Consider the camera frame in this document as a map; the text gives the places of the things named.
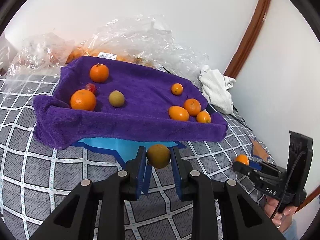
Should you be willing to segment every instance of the brown star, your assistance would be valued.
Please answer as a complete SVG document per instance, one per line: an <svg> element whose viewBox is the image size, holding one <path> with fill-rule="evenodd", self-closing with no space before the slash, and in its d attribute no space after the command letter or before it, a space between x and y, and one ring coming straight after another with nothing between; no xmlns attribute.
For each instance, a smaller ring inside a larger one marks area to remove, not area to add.
<svg viewBox="0 0 320 240"><path fill-rule="evenodd" d="M262 160L265 160L266 162L268 162L268 157L269 154L267 153L267 151L265 149L263 149L263 147L255 140L252 140L251 138L249 138L250 141L252 142L252 147L253 147L253 155L256 155L258 157L260 157Z"/></svg>

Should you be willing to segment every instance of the blue sleeve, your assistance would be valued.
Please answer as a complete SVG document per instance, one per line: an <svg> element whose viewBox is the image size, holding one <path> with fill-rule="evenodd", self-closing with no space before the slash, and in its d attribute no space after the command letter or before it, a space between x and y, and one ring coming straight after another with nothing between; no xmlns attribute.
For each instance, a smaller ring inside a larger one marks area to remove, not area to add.
<svg viewBox="0 0 320 240"><path fill-rule="evenodd" d="M292 219L291 225L283 232L286 240L298 240L297 236L297 222Z"/></svg>

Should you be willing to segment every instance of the brown wooden molding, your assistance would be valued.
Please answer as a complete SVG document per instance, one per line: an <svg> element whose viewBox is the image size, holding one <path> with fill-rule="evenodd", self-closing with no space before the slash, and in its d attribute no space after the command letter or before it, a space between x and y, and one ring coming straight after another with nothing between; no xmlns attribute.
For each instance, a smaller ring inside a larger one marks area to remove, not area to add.
<svg viewBox="0 0 320 240"><path fill-rule="evenodd" d="M303 203L298 207L298 212L301 208L308 205L312 200L314 200L318 195L320 194L320 186L317 187L309 196L306 197L306 199L303 201Z"/></svg>
<svg viewBox="0 0 320 240"><path fill-rule="evenodd" d="M247 60L254 43L257 40L259 32L262 28L265 15L267 14L271 0L258 0L256 9L252 16L251 22L240 42L238 50L233 55L224 75L236 78L239 74L244 62Z"/></svg>

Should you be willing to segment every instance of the barcode label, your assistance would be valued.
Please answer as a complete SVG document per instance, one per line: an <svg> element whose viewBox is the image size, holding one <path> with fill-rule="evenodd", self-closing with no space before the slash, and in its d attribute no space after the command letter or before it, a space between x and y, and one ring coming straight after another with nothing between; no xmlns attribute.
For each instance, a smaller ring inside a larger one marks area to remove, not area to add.
<svg viewBox="0 0 320 240"><path fill-rule="evenodd" d="M116 60L117 55L111 53L100 52L98 57Z"/></svg>

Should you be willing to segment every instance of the silver screw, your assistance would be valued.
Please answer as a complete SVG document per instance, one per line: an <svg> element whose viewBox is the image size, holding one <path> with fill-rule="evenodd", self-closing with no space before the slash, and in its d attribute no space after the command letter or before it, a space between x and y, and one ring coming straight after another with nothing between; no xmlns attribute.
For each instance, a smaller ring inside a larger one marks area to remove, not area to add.
<svg viewBox="0 0 320 240"><path fill-rule="evenodd" d="M200 175L200 172L199 171L196 171L196 170L192 170L190 171L190 175L192 177L198 177Z"/></svg>
<svg viewBox="0 0 320 240"><path fill-rule="evenodd" d="M237 182L234 179L228 179L227 183L229 186L235 186L237 184Z"/></svg>
<svg viewBox="0 0 320 240"><path fill-rule="evenodd" d="M119 172L118 172L118 176L119 176L119 177L125 177L125 176L127 176L127 175L128 175L127 171L119 171Z"/></svg>
<svg viewBox="0 0 320 240"><path fill-rule="evenodd" d="M82 186L88 186L90 184L90 180L88 180L88 179L83 179L82 181L81 181L81 185Z"/></svg>

